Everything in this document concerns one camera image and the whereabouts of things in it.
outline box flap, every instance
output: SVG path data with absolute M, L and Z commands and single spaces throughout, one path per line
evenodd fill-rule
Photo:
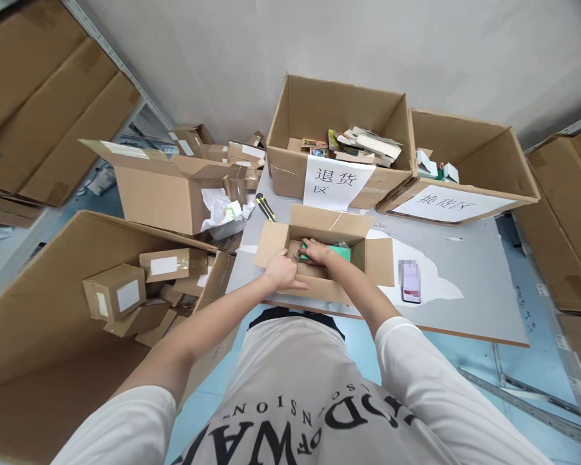
M 290 224 L 365 237 L 374 218 L 354 213 L 325 210 L 295 203 L 290 211 Z

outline open cardboard box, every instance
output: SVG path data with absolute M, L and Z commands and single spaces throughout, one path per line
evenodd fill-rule
M 207 244 L 90 211 L 78 212 L 0 296 L 0 461 L 49 463 L 149 348 L 90 318 L 82 280 L 144 252 L 215 254 L 194 312 L 223 295 L 234 257 Z M 231 349 L 233 331 L 198 360 L 186 398 Z
M 389 238 L 366 239 L 373 221 L 371 216 L 294 204 L 290 212 L 290 224 L 265 222 L 254 265 L 267 268 L 273 256 L 282 249 L 288 249 L 289 256 L 298 257 L 303 238 L 316 239 L 330 245 L 346 242 L 351 248 L 351 263 L 376 285 L 393 286 L 392 241 Z M 297 279 L 307 283 L 309 289 L 278 292 L 352 305 L 340 284 L 329 276 L 325 267 L 299 263 Z
M 228 163 L 142 150 L 103 141 L 81 140 L 114 166 L 125 219 L 191 236 L 210 212 L 201 189 L 224 187 L 224 176 L 237 178 L 245 168 Z
M 303 198 L 309 154 L 301 139 L 327 141 L 327 131 L 359 126 L 403 144 L 391 168 L 377 167 L 350 206 L 372 209 L 393 189 L 417 176 L 405 94 L 351 84 L 286 76 L 269 136 L 267 160 L 277 195 Z
M 415 174 L 377 205 L 379 213 L 457 225 L 540 199 L 511 127 L 415 109 L 409 126 L 414 146 L 432 150 L 437 164 L 454 165 L 461 184 Z

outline white label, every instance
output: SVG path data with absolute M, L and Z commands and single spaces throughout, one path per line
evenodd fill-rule
M 515 200 L 430 185 L 394 211 L 428 220 L 456 223 L 490 213 L 514 202 Z
M 247 153 L 248 155 L 255 156 L 257 158 L 264 158 L 265 151 L 261 149 L 257 149 L 256 147 L 252 147 L 251 145 L 244 145 L 243 146 L 243 153 Z
M 207 273 L 203 274 L 202 276 L 200 276 L 198 278 L 198 287 L 204 287 L 207 284 L 207 281 L 209 280 L 209 274 L 211 273 L 211 267 L 208 266 L 207 267 Z
M 581 380 L 573 377 L 568 377 L 568 380 L 570 381 L 570 388 L 573 390 L 573 393 L 581 396 Z
M 148 155 L 144 153 L 144 150 L 139 149 L 137 147 L 129 147 L 127 145 L 115 144 L 114 142 L 101 141 L 101 143 L 105 145 L 108 149 L 110 149 L 110 152 L 112 153 L 132 156 L 136 158 L 145 158 L 149 160 Z
M 151 275 L 174 273 L 178 268 L 179 265 L 176 257 L 155 258 L 150 261 Z
M 116 291 L 118 296 L 118 311 L 125 311 L 138 300 L 140 300 L 140 288 L 138 286 L 138 280 L 131 281 L 129 284 L 125 284 L 118 291 Z
M 570 350 L 570 346 L 568 345 L 568 341 L 562 335 L 555 335 L 555 342 L 560 349 L 563 350 Z
M 308 156 L 303 204 L 346 211 L 374 173 L 374 165 Z
M 181 146 L 181 148 L 183 149 L 183 152 L 185 152 L 185 155 L 192 156 L 194 154 L 194 152 L 192 151 L 192 148 L 189 147 L 189 145 L 187 145 L 187 141 L 180 140 L 180 141 L 178 141 L 178 143 Z
M 538 294 L 544 297 L 549 296 L 549 288 L 546 284 L 536 284 L 536 288 L 538 289 Z
M 105 302 L 105 295 L 97 293 L 97 302 L 99 302 L 99 314 L 108 316 L 108 304 Z

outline green item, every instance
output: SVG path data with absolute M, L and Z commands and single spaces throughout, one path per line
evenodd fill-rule
M 349 249 L 347 247 L 337 247 L 335 245 L 328 245 L 327 247 L 329 247 L 330 249 L 332 249 L 335 253 L 337 253 L 338 255 L 340 255 L 347 262 L 350 262 L 351 261 L 351 249 Z M 301 245 L 301 248 L 302 249 L 306 249 L 306 246 L 305 246 L 304 243 Z M 311 260 L 311 259 L 310 259 L 310 257 L 308 257 L 305 254 L 301 254 L 301 256 L 299 257 L 300 263 L 307 262 L 308 260 Z

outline small box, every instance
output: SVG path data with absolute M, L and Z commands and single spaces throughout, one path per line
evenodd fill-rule
M 207 252 L 199 249 L 140 254 L 140 266 L 144 268 L 147 282 L 189 278 L 207 273 Z
M 145 333 L 159 327 L 169 308 L 170 302 L 162 299 L 149 300 L 122 320 L 108 322 L 103 329 L 121 338 Z
M 91 317 L 116 322 L 147 301 L 144 270 L 123 263 L 84 280 Z

